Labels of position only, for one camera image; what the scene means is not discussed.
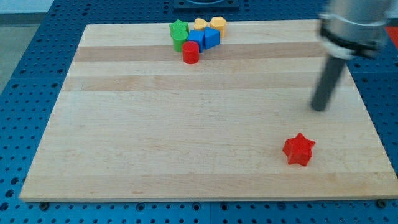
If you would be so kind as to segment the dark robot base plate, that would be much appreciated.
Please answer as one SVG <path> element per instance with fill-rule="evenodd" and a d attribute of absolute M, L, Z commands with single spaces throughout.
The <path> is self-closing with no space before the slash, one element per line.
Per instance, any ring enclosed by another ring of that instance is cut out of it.
<path fill-rule="evenodd" d="M 238 9 L 240 0 L 172 0 L 174 9 Z"/>

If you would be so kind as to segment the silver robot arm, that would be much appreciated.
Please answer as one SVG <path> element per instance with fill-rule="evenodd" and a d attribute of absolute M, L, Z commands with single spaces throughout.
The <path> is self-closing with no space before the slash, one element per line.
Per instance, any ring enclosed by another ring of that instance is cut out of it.
<path fill-rule="evenodd" d="M 393 0 L 331 0 L 319 14 L 319 36 L 333 57 L 373 58 L 384 47 Z"/>

